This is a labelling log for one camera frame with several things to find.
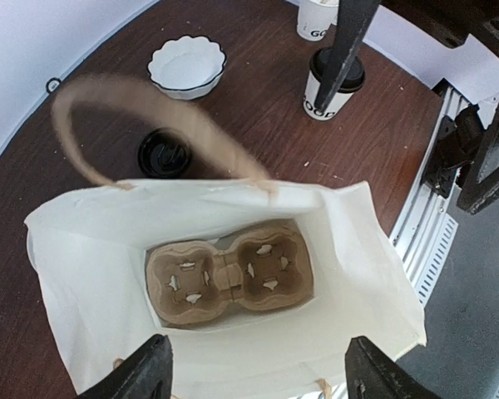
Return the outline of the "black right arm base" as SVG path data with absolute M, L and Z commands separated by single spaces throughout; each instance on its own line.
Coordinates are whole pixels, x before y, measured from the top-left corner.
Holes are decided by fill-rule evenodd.
M 477 154 L 485 132 L 478 111 L 479 105 L 470 105 L 455 119 L 441 119 L 422 182 L 444 199 L 451 193 L 457 171 L 470 165 Z

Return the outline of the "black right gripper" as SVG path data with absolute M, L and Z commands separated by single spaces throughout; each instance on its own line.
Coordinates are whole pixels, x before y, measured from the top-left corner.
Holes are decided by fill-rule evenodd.
M 342 85 L 380 3 L 339 2 L 332 51 L 314 102 L 318 111 L 327 110 Z M 447 48 L 460 47 L 468 36 L 473 36 L 499 58 L 499 0 L 393 0 L 383 1 L 382 5 Z

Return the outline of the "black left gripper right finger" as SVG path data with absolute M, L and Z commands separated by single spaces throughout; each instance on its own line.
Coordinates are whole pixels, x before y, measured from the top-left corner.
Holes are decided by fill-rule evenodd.
M 349 399 L 440 398 L 365 336 L 351 339 L 344 361 Z

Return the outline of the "brown paper bag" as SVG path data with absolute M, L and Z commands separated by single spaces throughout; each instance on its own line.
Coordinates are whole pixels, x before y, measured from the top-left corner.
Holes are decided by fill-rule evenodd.
M 75 106 L 166 128 L 227 180 L 111 180 L 83 158 Z M 288 398 L 345 379 L 350 341 L 392 360 L 425 345 L 424 311 L 366 182 L 333 190 L 273 181 L 199 107 L 145 81 L 91 75 L 51 108 L 67 159 L 91 187 L 26 218 L 28 257 L 79 393 L 166 336 L 170 393 Z

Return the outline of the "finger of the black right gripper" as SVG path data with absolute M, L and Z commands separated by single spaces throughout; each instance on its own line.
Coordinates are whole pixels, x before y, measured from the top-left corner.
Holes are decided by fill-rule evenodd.
M 499 200 L 499 104 L 467 174 L 457 207 L 477 214 Z

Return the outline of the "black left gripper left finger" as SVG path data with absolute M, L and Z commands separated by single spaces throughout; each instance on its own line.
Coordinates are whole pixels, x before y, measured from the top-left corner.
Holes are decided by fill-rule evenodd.
M 108 376 L 77 398 L 172 398 L 173 351 L 167 336 L 155 334 Z

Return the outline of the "brown cardboard cup carrier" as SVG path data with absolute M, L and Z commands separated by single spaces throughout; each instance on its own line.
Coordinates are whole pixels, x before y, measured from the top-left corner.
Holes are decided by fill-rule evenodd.
M 149 252 L 145 271 L 151 306 L 171 326 L 211 322 L 233 304 L 269 312 L 314 295 L 307 244 L 292 219 L 255 224 L 214 244 L 159 246 Z

